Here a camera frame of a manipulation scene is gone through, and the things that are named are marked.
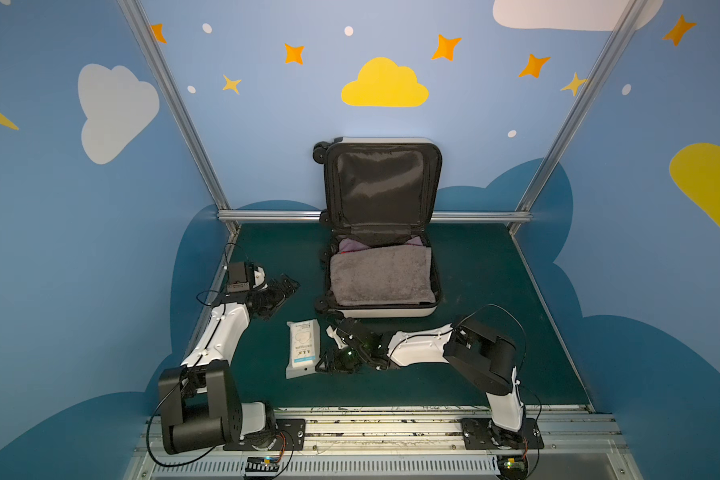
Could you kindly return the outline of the white wet wipes pack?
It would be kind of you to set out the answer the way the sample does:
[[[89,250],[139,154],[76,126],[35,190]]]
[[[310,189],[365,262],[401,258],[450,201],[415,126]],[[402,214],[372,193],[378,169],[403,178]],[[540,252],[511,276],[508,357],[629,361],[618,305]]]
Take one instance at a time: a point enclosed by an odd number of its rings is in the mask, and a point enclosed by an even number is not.
[[[316,319],[288,322],[289,363],[287,379],[314,374],[320,360],[320,329]]]

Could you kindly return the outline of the purple pants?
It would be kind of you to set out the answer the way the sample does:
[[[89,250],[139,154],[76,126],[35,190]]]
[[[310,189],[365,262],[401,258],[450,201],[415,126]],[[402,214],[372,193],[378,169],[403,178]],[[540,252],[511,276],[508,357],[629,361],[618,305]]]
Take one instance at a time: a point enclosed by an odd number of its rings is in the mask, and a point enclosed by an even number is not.
[[[404,245],[424,247],[424,242],[420,236],[415,236],[415,237],[412,237],[411,239],[405,241]],[[365,243],[362,243],[360,241],[357,241],[357,240],[354,240],[351,238],[341,239],[339,241],[339,246],[338,246],[339,253],[352,253],[352,252],[364,251],[364,250],[369,250],[369,249],[373,249],[373,246],[367,245]]]

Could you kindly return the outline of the grey towel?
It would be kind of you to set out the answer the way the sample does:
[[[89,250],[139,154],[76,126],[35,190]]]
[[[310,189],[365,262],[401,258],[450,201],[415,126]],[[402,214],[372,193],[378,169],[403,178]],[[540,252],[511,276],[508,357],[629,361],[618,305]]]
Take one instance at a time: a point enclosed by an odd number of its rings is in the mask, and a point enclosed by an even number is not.
[[[431,304],[429,247],[396,245],[338,253],[330,259],[330,291],[341,306]]]

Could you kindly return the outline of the black white suitcase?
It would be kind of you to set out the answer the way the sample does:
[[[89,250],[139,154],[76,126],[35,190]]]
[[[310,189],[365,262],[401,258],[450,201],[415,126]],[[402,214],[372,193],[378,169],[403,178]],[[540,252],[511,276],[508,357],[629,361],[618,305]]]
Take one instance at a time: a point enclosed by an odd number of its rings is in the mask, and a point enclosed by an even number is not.
[[[322,166],[326,208],[320,224],[330,240],[320,256],[324,292],[315,302],[319,314],[354,318],[425,317],[442,296],[439,271],[427,228],[433,215],[443,158],[424,138],[348,138],[321,141],[312,149]],[[436,301],[419,305],[341,306],[330,291],[330,259],[339,241],[351,238],[373,248],[404,245],[420,236],[432,251],[431,281]]]

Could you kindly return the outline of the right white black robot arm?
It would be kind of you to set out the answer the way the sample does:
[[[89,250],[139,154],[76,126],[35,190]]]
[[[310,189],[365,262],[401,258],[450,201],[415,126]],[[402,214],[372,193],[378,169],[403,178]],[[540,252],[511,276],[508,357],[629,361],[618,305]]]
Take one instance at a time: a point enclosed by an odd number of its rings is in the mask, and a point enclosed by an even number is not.
[[[430,330],[384,333],[345,318],[327,333],[335,346],[317,361],[317,372],[353,373],[363,365],[385,371],[448,364],[486,395],[494,430],[517,434],[523,427],[526,407],[518,393],[517,348],[511,339],[473,318]]]

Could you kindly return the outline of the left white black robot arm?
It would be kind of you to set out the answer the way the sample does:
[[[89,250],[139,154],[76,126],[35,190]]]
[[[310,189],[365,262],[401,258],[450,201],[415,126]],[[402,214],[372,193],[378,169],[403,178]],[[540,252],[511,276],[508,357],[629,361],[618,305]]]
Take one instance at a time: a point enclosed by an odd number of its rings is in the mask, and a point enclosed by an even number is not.
[[[223,447],[227,450],[287,449],[273,407],[266,401],[244,403],[231,363],[252,318],[270,319],[300,284],[282,274],[267,278],[262,266],[236,262],[225,267],[226,283],[211,290],[204,303],[209,320],[181,365],[158,381],[163,448],[169,455]]]

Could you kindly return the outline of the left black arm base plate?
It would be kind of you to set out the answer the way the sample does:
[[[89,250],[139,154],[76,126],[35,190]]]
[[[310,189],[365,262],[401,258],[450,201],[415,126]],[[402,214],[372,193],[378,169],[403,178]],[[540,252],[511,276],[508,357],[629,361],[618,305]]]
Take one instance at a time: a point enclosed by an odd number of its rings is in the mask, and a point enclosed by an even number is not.
[[[302,451],[306,437],[303,418],[276,419],[272,428],[248,434],[223,446],[224,451]]]

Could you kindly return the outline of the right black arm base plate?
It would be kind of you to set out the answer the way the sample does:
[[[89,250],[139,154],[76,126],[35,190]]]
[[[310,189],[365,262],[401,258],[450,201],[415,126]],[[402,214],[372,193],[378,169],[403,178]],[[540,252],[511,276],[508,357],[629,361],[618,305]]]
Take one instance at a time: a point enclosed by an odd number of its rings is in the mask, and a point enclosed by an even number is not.
[[[512,432],[494,424],[490,418],[468,417],[459,420],[467,450],[541,450],[544,441],[534,418],[526,417],[521,429]]]

